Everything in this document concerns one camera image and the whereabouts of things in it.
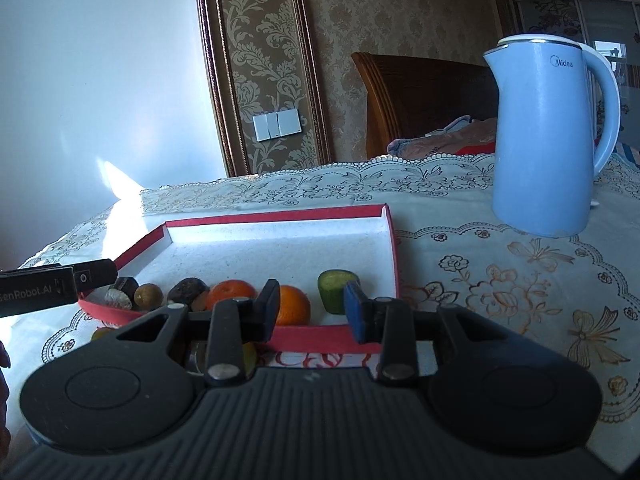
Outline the dark water chestnut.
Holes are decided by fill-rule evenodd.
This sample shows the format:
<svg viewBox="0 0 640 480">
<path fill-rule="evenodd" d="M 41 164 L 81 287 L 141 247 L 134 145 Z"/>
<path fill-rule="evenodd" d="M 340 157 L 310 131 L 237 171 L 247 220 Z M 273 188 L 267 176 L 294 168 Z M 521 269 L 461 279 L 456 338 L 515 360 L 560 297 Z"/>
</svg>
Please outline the dark water chestnut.
<svg viewBox="0 0 640 480">
<path fill-rule="evenodd" d="M 168 304 L 184 304 L 193 312 L 206 309 L 209 287 L 199 278 L 184 278 L 168 292 Z"/>
</svg>

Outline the green tomato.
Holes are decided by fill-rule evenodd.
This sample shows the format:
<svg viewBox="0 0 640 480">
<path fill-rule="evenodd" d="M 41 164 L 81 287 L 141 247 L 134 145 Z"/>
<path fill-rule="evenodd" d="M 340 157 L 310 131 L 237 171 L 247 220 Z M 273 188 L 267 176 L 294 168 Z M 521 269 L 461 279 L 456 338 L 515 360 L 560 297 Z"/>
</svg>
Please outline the green tomato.
<svg viewBox="0 0 640 480">
<path fill-rule="evenodd" d="M 93 334 L 91 335 L 91 340 L 92 341 L 96 341 L 99 340 L 100 338 L 113 333 L 114 332 L 114 328 L 109 328 L 109 327 L 100 327 L 97 330 L 95 330 L 93 332 Z"/>
<path fill-rule="evenodd" d="M 243 363 L 245 368 L 245 374 L 247 377 L 252 376 L 257 366 L 257 352 L 254 344 L 248 342 L 242 345 Z"/>
</svg>

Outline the left orange tangerine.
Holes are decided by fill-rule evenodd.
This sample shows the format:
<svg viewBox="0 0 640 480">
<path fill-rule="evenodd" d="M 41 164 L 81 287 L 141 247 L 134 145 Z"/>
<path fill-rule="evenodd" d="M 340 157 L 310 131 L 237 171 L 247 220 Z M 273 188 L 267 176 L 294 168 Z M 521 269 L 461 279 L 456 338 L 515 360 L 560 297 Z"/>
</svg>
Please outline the left orange tangerine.
<svg viewBox="0 0 640 480">
<path fill-rule="evenodd" d="M 207 311 L 213 308 L 222 300 L 233 298 L 255 299 L 257 297 L 256 289 L 246 281 L 227 280 L 215 285 L 207 294 L 205 300 L 205 309 Z"/>
</svg>

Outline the orange tangerine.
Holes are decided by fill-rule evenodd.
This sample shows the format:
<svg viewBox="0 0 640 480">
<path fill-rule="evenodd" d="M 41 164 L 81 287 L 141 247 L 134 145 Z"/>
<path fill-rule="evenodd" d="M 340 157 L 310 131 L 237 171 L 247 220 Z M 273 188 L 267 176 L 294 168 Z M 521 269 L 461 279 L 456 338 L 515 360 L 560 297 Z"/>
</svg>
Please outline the orange tangerine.
<svg viewBox="0 0 640 480">
<path fill-rule="evenodd" d="M 213 308 L 222 300 L 233 298 L 255 299 L 257 297 L 256 289 L 246 281 L 227 280 L 215 285 L 207 294 L 205 300 L 205 309 L 207 311 Z"/>
<path fill-rule="evenodd" d="M 310 316 L 311 305 L 305 293 L 294 286 L 281 285 L 277 326 L 307 325 Z"/>
</svg>

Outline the dark sugarcane piece in tray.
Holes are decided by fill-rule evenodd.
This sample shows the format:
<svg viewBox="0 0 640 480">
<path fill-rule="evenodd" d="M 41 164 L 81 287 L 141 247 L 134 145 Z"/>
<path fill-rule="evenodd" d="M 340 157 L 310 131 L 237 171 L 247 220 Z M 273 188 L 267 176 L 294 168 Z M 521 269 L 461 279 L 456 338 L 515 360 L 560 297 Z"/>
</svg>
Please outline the dark sugarcane piece in tray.
<svg viewBox="0 0 640 480">
<path fill-rule="evenodd" d="M 134 294 L 139 284 L 132 276 L 118 278 L 104 294 L 104 304 L 107 307 L 132 310 L 134 308 Z"/>
</svg>

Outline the right orange tangerine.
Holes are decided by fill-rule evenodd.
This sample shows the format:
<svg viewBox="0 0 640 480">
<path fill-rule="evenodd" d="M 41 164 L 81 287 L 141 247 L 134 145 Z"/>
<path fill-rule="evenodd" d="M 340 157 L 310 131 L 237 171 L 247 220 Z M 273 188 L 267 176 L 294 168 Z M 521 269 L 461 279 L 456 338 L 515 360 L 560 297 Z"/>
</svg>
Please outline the right orange tangerine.
<svg viewBox="0 0 640 480">
<path fill-rule="evenodd" d="M 310 316 L 311 305 L 305 293 L 294 286 L 281 285 L 277 326 L 307 325 Z"/>
</svg>

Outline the brown longan in tray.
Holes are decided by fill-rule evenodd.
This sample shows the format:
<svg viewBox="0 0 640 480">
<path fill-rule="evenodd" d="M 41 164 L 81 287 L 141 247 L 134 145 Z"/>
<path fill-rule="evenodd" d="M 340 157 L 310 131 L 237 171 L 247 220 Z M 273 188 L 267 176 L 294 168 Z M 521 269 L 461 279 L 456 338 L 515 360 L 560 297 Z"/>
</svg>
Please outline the brown longan in tray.
<svg viewBox="0 0 640 480">
<path fill-rule="evenodd" d="M 152 311 L 163 305 L 164 294 L 153 283 L 140 285 L 134 292 L 134 305 L 140 311 Z"/>
</svg>

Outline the green cucumber piece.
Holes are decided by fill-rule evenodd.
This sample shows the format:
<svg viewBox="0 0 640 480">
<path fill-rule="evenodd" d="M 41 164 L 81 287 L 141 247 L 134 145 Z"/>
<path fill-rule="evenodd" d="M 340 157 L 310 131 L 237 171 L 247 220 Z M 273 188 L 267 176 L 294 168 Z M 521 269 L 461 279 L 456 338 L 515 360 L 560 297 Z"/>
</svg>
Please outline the green cucumber piece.
<svg viewBox="0 0 640 480">
<path fill-rule="evenodd" d="M 333 315 L 344 315 L 344 288 L 349 282 L 360 283 L 354 272 L 342 269 L 323 271 L 318 276 L 318 291 L 326 312 Z"/>
</svg>

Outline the red shallow box tray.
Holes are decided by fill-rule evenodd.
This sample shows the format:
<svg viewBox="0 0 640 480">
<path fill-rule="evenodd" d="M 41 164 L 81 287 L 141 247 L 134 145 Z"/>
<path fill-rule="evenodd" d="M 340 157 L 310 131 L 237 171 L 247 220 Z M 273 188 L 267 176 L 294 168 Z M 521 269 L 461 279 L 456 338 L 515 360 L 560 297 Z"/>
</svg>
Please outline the red shallow box tray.
<svg viewBox="0 0 640 480">
<path fill-rule="evenodd" d="M 358 275 L 370 297 L 396 297 L 399 278 L 393 221 L 385 204 L 232 214 L 170 220 L 114 260 L 121 276 L 164 292 L 183 278 L 207 285 L 236 278 L 261 288 L 270 278 L 304 292 L 307 326 L 278 326 L 271 352 L 378 353 L 357 344 L 343 315 L 326 312 L 317 288 L 325 270 Z"/>
</svg>

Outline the white lace tablecloth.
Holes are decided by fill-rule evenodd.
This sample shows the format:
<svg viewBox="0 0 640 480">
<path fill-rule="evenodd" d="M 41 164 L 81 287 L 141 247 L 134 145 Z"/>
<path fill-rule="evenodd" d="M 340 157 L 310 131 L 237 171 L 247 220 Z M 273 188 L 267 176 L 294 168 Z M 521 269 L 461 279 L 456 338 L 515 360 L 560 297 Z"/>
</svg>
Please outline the white lace tablecloth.
<svg viewBox="0 0 640 480">
<path fill-rule="evenodd" d="M 491 211 L 489 155 L 390 156 L 138 193 L 78 224 L 31 266 L 116 257 L 154 226 L 190 217 L 385 204 L 400 287 L 422 310 L 460 304 L 597 377 L 590 450 L 615 470 L 639 454 L 639 157 L 620 148 L 594 182 L 588 226 L 544 238 Z"/>
</svg>

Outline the striped pillow bedding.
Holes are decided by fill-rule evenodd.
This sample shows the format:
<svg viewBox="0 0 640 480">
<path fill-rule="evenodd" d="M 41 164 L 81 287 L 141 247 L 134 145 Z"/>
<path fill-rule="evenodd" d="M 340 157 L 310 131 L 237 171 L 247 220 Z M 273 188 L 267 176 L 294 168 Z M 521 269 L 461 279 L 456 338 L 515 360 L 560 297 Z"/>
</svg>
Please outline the striped pillow bedding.
<svg viewBox="0 0 640 480">
<path fill-rule="evenodd" d="M 463 115 L 449 125 L 412 139 L 395 139 L 386 153 L 403 159 L 435 154 L 457 156 L 491 154 L 496 148 L 497 118 L 480 120 Z"/>
</svg>

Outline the light blue electric kettle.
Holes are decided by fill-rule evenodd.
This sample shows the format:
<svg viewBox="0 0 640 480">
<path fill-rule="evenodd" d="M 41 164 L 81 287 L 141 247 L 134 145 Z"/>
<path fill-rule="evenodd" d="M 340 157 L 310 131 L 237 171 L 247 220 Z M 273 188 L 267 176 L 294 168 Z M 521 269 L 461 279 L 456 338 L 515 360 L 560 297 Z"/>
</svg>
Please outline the light blue electric kettle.
<svg viewBox="0 0 640 480">
<path fill-rule="evenodd" d="M 620 133 L 610 62 L 559 36 L 504 37 L 484 59 L 499 91 L 492 210 L 514 229 L 573 236 Z"/>
</svg>

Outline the gold framed wallpaper panel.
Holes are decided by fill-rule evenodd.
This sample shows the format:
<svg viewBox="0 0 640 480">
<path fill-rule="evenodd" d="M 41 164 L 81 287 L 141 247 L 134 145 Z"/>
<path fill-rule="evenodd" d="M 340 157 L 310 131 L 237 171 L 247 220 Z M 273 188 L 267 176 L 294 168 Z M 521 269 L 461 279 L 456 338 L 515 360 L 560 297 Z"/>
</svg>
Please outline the gold framed wallpaper panel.
<svg viewBox="0 0 640 480">
<path fill-rule="evenodd" d="M 304 0 L 196 0 L 210 99 L 231 177 L 332 162 Z M 302 130 L 259 141 L 257 115 L 297 110 Z"/>
</svg>

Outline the white wall light switch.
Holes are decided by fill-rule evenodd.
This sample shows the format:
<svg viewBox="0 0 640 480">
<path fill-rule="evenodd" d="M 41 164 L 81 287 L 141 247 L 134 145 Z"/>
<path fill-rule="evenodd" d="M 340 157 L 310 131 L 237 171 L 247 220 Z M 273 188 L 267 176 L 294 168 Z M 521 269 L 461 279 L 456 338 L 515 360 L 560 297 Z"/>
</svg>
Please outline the white wall light switch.
<svg viewBox="0 0 640 480">
<path fill-rule="evenodd" d="M 303 131 L 296 108 L 255 115 L 253 125 L 258 142 L 276 140 L 282 136 L 292 136 Z"/>
</svg>

